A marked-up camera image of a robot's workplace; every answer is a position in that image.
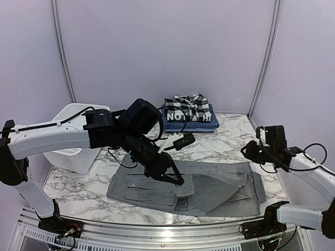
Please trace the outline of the grey long sleeve shirt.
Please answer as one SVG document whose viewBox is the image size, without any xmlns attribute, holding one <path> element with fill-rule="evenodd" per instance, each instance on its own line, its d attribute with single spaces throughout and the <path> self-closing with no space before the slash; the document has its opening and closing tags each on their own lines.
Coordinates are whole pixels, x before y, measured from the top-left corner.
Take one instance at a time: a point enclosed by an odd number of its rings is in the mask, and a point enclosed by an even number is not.
<svg viewBox="0 0 335 251">
<path fill-rule="evenodd" d="M 168 213 L 212 217 L 257 216 L 266 200 L 261 175 L 249 162 L 175 161 L 182 185 L 148 178 L 142 165 L 127 169 L 130 163 L 126 155 L 108 186 L 108 198 Z"/>
</svg>

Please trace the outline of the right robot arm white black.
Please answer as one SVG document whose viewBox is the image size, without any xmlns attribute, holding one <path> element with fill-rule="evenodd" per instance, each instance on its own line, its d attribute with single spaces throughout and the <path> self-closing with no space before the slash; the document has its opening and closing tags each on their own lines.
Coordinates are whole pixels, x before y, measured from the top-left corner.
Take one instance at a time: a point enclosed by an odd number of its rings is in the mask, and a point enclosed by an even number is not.
<svg viewBox="0 0 335 251">
<path fill-rule="evenodd" d="M 320 231 L 326 238 L 333 239 L 334 172 L 311 157 L 306 149 L 288 146 L 283 125 L 259 126 L 255 132 L 256 139 L 241 149 L 242 155 L 255 164 L 272 164 L 275 170 L 291 174 L 298 184 L 308 186 L 327 205 L 319 207 L 290 201 L 275 202 L 266 207 L 262 219 L 242 224 L 245 238 L 274 234 L 293 224 Z"/>
</svg>

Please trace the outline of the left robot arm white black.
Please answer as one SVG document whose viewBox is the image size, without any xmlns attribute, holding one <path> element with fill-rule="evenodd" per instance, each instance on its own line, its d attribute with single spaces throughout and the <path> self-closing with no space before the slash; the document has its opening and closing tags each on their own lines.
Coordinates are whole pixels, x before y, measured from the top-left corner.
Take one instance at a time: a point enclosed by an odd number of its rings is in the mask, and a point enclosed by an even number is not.
<svg viewBox="0 0 335 251">
<path fill-rule="evenodd" d="M 162 124 L 160 110 L 141 98 L 118 111 L 89 106 L 63 120 L 31 125 L 8 120 L 1 131 L 1 182 L 18 191 L 41 224 L 61 233 L 66 221 L 58 203 L 34 181 L 29 158 L 70 148 L 122 149 L 134 165 L 144 167 L 147 177 L 181 185 L 182 175 L 164 147 L 182 135 L 166 138 L 157 145 L 155 139 L 147 136 L 156 124 Z"/>
</svg>

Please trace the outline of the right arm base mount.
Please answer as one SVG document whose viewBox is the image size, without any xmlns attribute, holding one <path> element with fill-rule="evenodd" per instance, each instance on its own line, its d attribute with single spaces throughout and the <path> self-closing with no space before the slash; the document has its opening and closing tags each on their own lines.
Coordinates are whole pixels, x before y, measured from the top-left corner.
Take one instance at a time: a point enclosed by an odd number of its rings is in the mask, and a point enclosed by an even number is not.
<svg viewBox="0 0 335 251">
<path fill-rule="evenodd" d="M 244 222 L 239 227 L 239 232 L 245 239 L 259 238 L 267 235 L 284 233 L 287 230 L 285 223 L 280 223 L 277 219 L 277 210 L 288 204 L 288 201 L 280 201 L 266 207 L 263 219 L 257 221 Z"/>
</svg>

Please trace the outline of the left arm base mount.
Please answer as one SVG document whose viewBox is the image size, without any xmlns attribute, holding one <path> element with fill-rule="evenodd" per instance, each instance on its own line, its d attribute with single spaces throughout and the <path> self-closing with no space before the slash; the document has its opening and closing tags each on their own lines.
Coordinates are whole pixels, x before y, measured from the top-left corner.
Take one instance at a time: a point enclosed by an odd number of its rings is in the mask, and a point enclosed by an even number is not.
<svg viewBox="0 0 335 251">
<path fill-rule="evenodd" d="M 53 215 L 47 218 L 39 219 L 38 228 L 46 230 L 51 233 L 58 234 L 58 238 L 75 237 L 80 238 L 84 223 L 79 220 L 64 218 L 60 215 L 59 205 L 55 199 L 52 200 L 54 211 Z"/>
</svg>

